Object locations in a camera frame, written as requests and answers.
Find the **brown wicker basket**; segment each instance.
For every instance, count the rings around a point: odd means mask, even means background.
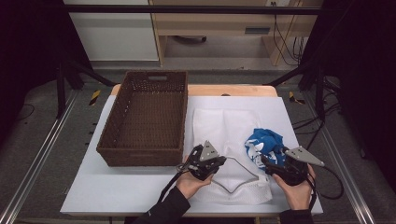
[[[182,162],[186,71],[129,71],[97,151],[108,166],[173,166]]]

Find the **blue cloth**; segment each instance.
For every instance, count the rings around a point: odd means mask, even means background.
[[[283,137],[269,129],[254,129],[253,135],[245,143],[247,155],[256,165],[265,171],[261,155],[280,166],[283,166],[286,155],[282,152]]]

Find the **hand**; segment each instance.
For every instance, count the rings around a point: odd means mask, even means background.
[[[198,189],[203,186],[209,185],[212,181],[212,177],[213,175],[210,175],[206,180],[202,181],[195,178],[190,172],[187,172],[178,178],[176,182],[176,187],[180,190],[180,192],[184,195],[186,199],[189,199],[198,191]]]
[[[313,183],[315,172],[309,164],[308,173],[308,179]],[[306,180],[299,185],[290,186],[286,184],[279,175],[273,174],[273,178],[285,192],[286,199],[288,200],[291,210],[305,210],[309,208],[312,188]]]

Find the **black sleeve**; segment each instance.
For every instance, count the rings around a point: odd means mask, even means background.
[[[279,214],[281,224],[314,224],[311,211],[287,210]]]
[[[139,217],[133,224],[177,223],[189,208],[189,201],[177,187],[174,187],[169,191],[163,202],[152,206],[147,213]]]

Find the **white tabletop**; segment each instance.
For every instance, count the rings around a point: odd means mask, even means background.
[[[113,103],[110,95],[102,111],[87,153],[69,190],[62,213],[72,216],[140,216],[160,197],[161,191],[175,175],[175,167],[108,167],[96,146]],[[252,109],[260,115],[265,129],[283,136],[289,148],[298,142],[290,124],[289,115],[280,97],[260,96],[189,96],[186,114],[184,154],[192,148],[192,113],[203,109]],[[190,200],[186,217],[268,217],[289,209],[283,191],[270,177],[273,199],[257,205],[224,205]],[[319,200],[313,214],[323,213]]]

